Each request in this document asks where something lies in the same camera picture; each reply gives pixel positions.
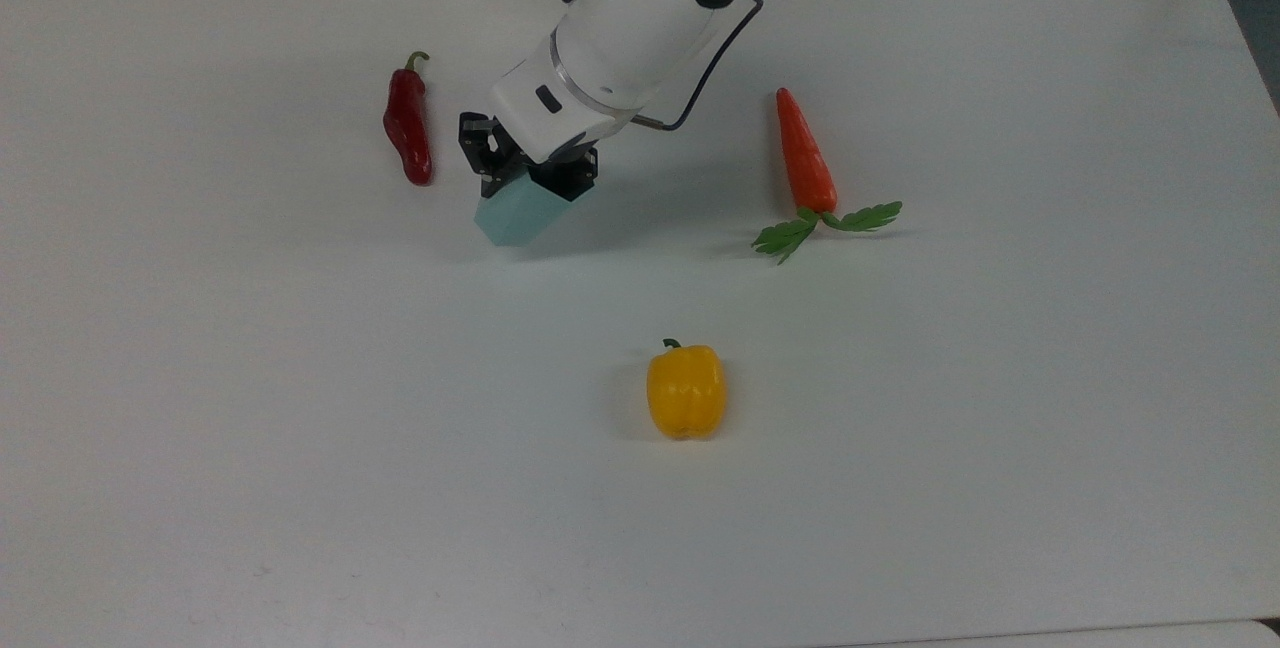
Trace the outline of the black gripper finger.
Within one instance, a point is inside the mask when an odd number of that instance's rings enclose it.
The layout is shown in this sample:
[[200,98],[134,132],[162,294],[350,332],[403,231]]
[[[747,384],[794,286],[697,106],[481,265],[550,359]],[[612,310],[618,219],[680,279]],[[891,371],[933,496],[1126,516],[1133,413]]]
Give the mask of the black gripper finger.
[[527,155],[497,118],[483,111],[461,111],[458,143],[471,170],[480,178],[480,196],[489,200],[527,173]]
[[532,182],[567,202],[576,201],[595,186],[598,151],[595,146],[575,146],[557,160],[532,166]]

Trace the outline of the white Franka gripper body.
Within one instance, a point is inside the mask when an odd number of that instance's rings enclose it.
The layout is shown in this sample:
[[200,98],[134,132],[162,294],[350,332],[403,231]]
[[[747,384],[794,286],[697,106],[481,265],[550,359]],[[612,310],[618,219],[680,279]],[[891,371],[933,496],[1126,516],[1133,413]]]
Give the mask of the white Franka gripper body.
[[507,70],[489,93],[493,119],[534,164],[564,163],[568,152],[614,136],[639,110],[604,104],[564,65],[558,33]]

